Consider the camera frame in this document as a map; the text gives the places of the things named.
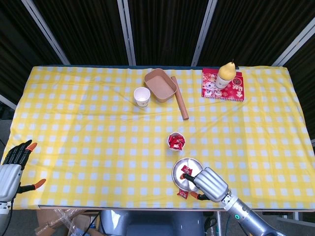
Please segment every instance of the white paper cup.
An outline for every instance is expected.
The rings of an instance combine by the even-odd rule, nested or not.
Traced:
[[[136,88],[136,90],[133,93],[133,97],[137,102],[137,105],[139,107],[146,107],[149,103],[151,93],[150,90],[148,90],[145,87],[139,87]]]
[[[224,89],[230,82],[231,80],[224,80],[218,75],[216,80],[216,87],[220,90]]]
[[[182,146],[182,149],[183,149],[184,146],[185,146],[185,144],[186,144],[186,139],[185,139],[185,137],[184,137],[181,133],[179,133],[179,132],[173,132],[173,133],[171,133],[169,136],[177,136],[177,135],[181,135],[181,136],[184,138],[184,140],[185,140],[185,143],[184,143],[184,145]],[[168,145],[168,148],[171,149],[172,151],[180,151],[180,150],[178,150],[178,149],[173,149],[173,148],[171,148],[171,147],[169,146],[169,143],[168,143],[168,138],[169,138],[169,136],[167,137],[167,140],[166,140],[167,145]]]

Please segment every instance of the brown plastic tray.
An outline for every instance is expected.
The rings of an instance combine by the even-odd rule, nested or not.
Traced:
[[[159,102],[167,101],[176,93],[176,84],[162,69],[146,74],[144,82]]]

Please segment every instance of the printed cartoon pattern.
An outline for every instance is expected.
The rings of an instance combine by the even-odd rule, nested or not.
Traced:
[[[237,72],[235,78],[220,90],[216,87],[218,75],[217,69],[204,68],[202,70],[202,97],[218,98],[233,101],[244,101],[244,83],[241,72]]]

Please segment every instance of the wooden rolling pin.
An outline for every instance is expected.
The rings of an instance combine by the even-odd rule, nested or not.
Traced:
[[[185,106],[185,103],[184,103],[181,91],[179,90],[179,87],[178,87],[178,83],[177,83],[176,77],[172,76],[171,79],[172,79],[172,81],[174,81],[174,83],[176,84],[176,87],[177,87],[175,96],[176,96],[176,100],[177,100],[177,103],[178,103],[179,110],[181,110],[183,120],[189,119],[189,116],[188,116],[188,113],[187,113],[187,110],[186,110],[186,106]]]

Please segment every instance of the black curtain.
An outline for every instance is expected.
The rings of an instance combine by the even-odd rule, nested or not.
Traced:
[[[290,72],[310,138],[315,139],[315,35],[284,66]]]
[[[198,65],[271,65],[313,17],[312,0],[218,0]]]
[[[115,0],[34,0],[71,64],[128,65]]]
[[[207,0],[129,0],[137,65],[191,65]]]
[[[21,1],[0,1],[0,94],[20,100],[33,66],[61,61]]]

